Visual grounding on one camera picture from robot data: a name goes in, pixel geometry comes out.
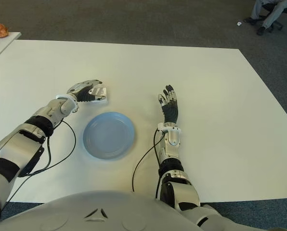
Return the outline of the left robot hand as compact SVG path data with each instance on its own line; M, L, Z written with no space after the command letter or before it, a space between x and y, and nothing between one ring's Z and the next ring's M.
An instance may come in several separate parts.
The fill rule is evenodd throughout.
M104 102L107 92L101 85L102 82L97 79L85 80L70 87L67 94L74 96L77 102Z

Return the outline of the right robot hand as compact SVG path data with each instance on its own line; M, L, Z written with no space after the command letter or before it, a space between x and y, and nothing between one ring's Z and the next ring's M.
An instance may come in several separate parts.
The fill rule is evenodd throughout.
M176 124L179 110L174 88L171 85L167 85L163 90L163 94L158 95L158 101L164 115L164 122Z

